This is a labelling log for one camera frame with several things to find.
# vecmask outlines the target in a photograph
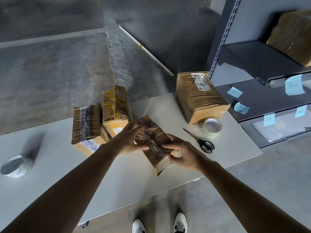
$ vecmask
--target white table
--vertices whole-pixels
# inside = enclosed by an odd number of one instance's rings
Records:
[[[197,125],[186,123],[173,94],[134,102],[131,108],[134,118],[149,115],[166,133],[190,141],[197,148],[197,142],[182,128],[188,128],[204,138]],[[228,112],[221,118],[221,122],[221,134],[209,139],[216,147],[209,155],[211,159],[226,168],[262,154]],[[0,164],[13,155],[23,154],[25,147],[38,134],[44,134],[44,137],[33,169],[18,179],[0,175],[0,231],[37,197],[86,159],[84,154],[70,144],[71,118],[0,136]],[[108,170],[80,222],[200,177],[201,173],[176,165],[170,165],[155,177],[149,161],[141,151],[120,155]]]

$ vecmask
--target black scissors handle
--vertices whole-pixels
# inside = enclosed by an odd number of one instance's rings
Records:
[[[210,141],[204,141],[204,140],[199,139],[197,140],[197,142],[200,144],[201,150],[203,150],[205,153],[210,154],[215,149],[215,146]]]

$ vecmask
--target brown cardboard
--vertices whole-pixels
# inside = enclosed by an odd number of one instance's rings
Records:
[[[138,120],[138,125],[146,126],[146,130],[139,133],[135,142],[149,146],[144,150],[144,154],[153,166],[153,173],[158,176],[171,163],[167,154],[178,156],[178,151],[163,148],[162,145],[172,143],[172,140],[163,132],[163,130],[151,120],[149,116],[144,116]]]
[[[195,75],[200,74],[204,75],[200,77],[200,80],[205,80],[205,86],[200,86],[198,79],[195,79]],[[189,124],[202,122],[207,117],[220,118],[230,107],[230,103],[222,97],[207,78],[208,75],[209,72],[187,72],[179,73],[177,76],[176,94]]]
[[[282,14],[266,43],[299,64],[311,66],[311,10]]]
[[[103,126],[115,137],[131,118],[125,87],[114,85],[113,90],[104,91],[103,101]]]
[[[90,156],[102,144],[110,140],[110,136],[103,127],[101,105],[75,108],[73,114],[71,144]]]

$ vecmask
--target packing tape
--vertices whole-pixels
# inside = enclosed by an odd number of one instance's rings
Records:
[[[207,118],[203,122],[202,132],[208,137],[216,137],[222,130],[222,123],[216,118]]]
[[[0,173],[4,176],[18,178],[29,172],[33,165],[34,162],[30,158],[14,155],[4,162],[0,169]]]

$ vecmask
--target shoe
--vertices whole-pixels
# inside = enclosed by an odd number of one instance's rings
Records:
[[[178,213],[177,216],[175,217],[173,233],[176,233],[176,232],[187,233],[187,228],[188,227],[187,227],[186,216],[181,212]]]
[[[133,222],[132,233],[146,233],[146,229],[140,220],[136,219]]]

